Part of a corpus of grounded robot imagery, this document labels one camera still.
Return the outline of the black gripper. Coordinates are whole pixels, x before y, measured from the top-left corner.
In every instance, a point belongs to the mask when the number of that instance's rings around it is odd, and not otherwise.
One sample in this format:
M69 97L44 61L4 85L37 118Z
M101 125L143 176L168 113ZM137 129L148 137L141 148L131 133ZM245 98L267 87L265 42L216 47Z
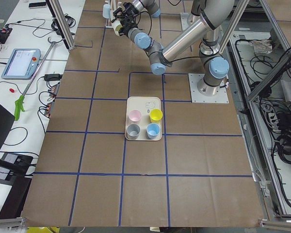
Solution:
M138 10L137 8L130 2L125 2L123 3L123 16L128 16L128 17L134 17L136 15L138 15Z
M134 18L124 18L120 20L122 28L120 29L120 35L128 35L129 30L136 27Z

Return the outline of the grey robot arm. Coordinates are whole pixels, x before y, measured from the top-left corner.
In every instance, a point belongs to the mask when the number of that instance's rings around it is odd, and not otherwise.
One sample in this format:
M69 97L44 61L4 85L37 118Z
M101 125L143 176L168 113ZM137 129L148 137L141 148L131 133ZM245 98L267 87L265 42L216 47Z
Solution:
M136 16L144 9L147 10L152 18L158 18L161 15L161 10L154 0L133 0L132 2L123 3L123 6L129 16Z
M199 57L205 68L204 77L198 82L197 89L204 96L214 96L220 89L222 80L227 76L229 63L219 55L218 27L230 14L232 0L202 0L192 4L193 21L170 44L163 47L148 34L142 32L136 23L136 17L145 9L150 17L157 18L161 11L153 0L134 0L125 2L113 12L120 21L119 35L125 35L149 57L152 73L162 75L171 67L176 57L188 47L201 41Z

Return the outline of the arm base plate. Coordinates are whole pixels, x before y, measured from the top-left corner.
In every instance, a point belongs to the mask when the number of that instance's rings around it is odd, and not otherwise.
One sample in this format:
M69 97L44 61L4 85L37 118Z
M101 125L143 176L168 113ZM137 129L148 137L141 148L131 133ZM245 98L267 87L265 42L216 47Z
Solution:
M204 74L189 73L189 84L192 103L228 104L227 90L223 80L217 87L211 87L204 82Z
M199 16L195 16L192 13L180 13L182 31L186 30L198 19L199 19Z

